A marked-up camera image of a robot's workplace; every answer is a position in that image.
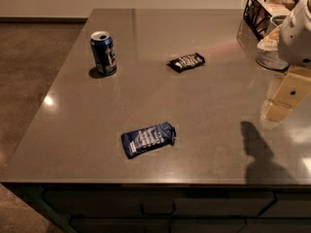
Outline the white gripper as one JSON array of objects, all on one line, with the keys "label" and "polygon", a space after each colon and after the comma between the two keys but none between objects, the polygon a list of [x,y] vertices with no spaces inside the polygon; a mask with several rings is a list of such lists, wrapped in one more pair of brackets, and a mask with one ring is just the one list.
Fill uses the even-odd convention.
[{"label": "white gripper", "polygon": [[264,117],[279,122],[311,94],[311,0],[300,0],[284,19],[279,35],[281,59],[296,65],[270,85]]}]

